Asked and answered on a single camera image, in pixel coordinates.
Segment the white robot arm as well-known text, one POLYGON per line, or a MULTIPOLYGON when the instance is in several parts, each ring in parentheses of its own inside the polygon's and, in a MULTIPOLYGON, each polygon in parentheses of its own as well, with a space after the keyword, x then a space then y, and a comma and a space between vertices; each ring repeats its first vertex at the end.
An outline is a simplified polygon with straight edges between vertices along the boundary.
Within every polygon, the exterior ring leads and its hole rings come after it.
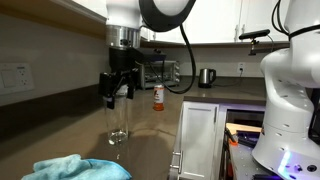
MULTIPOLYGON (((106 44, 111 71, 99 78, 99 93, 115 106, 121 86, 134 90, 134 64, 143 55, 139 32, 180 28, 196 0, 106 0, 106 44)), ((290 0, 280 25, 290 46, 263 58, 267 100, 253 158, 285 180, 320 180, 320 147, 309 138, 315 104, 308 88, 320 87, 320 0, 290 0)))

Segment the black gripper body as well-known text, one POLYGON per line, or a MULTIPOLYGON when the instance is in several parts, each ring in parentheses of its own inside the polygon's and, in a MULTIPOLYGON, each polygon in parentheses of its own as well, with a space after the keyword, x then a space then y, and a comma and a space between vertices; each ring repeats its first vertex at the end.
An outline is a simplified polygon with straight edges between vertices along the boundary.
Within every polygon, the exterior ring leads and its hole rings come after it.
POLYGON ((110 73, 99 76, 98 93, 104 97, 114 97, 121 86, 134 81, 134 73, 138 71, 137 63, 145 64, 163 61, 166 55, 159 49, 146 48, 109 48, 110 73))

